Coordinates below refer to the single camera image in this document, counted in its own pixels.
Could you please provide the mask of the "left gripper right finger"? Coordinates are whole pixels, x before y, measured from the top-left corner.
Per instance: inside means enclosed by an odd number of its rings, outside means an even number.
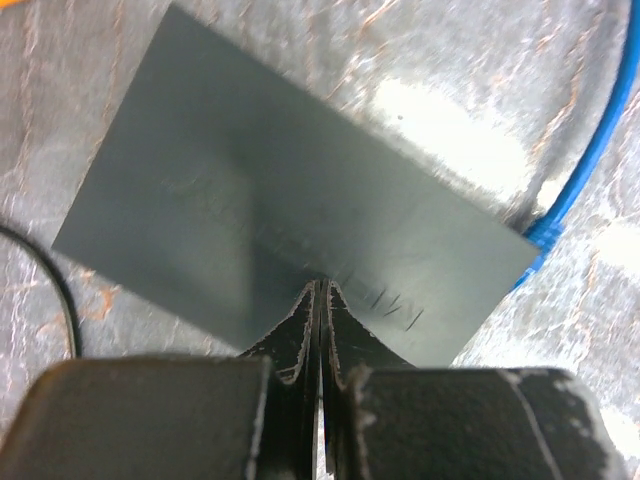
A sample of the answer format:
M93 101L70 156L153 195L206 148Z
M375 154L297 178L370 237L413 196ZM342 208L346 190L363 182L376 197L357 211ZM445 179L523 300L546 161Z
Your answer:
M326 461L337 479L623 479L595 397L556 368L418 368L319 302Z

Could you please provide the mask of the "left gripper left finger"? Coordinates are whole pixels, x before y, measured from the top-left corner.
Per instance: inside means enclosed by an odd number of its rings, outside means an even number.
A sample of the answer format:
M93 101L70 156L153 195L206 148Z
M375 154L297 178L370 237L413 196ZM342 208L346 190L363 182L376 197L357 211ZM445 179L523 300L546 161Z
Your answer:
M27 391L5 479L311 479L320 286L236 357L76 359Z

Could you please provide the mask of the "black network switch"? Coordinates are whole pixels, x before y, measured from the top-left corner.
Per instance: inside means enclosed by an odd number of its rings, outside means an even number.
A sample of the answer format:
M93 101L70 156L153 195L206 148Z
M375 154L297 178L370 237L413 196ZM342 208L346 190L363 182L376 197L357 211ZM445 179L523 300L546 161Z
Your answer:
M163 16L54 241L244 349L312 280L449 364L535 248L182 8Z

